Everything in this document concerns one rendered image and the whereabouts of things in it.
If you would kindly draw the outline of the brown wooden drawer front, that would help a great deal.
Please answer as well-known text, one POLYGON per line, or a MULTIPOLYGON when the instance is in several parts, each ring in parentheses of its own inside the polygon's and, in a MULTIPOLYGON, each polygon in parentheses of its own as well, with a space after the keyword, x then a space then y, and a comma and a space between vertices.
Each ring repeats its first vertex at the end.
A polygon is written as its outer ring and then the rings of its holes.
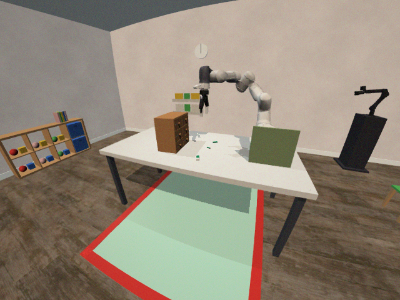
POLYGON ((181 116, 180 116, 180 117, 174 119, 174 130, 177 130, 181 126, 182 126, 182 119, 181 119, 181 116))
POLYGON ((179 128, 177 131, 175 131, 176 141, 178 141, 180 138, 182 138, 182 136, 183 136, 182 128, 179 128))
POLYGON ((182 125, 185 125, 186 123, 188 123, 188 114, 182 116, 182 125))
POLYGON ((188 130, 188 123, 187 123, 182 127, 182 135, 184 136, 188 132, 189 132, 189 130, 188 130))
POLYGON ((183 139, 181 138, 178 142, 176 142, 176 152, 178 152, 183 147, 183 139))
POLYGON ((189 141, 189 133, 183 136, 183 146, 189 141))

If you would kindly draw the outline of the brown wooden chest of drawers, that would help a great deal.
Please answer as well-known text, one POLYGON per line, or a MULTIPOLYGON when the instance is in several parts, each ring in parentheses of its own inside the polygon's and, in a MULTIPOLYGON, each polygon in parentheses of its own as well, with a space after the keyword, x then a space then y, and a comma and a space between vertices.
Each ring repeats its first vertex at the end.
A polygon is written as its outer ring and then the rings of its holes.
POLYGON ((156 132, 157 149, 165 153, 176 152, 176 138, 174 130, 174 119, 188 112, 169 112, 154 118, 154 126, 156 132), (160 119, 163 118, 163 119, 160 119))

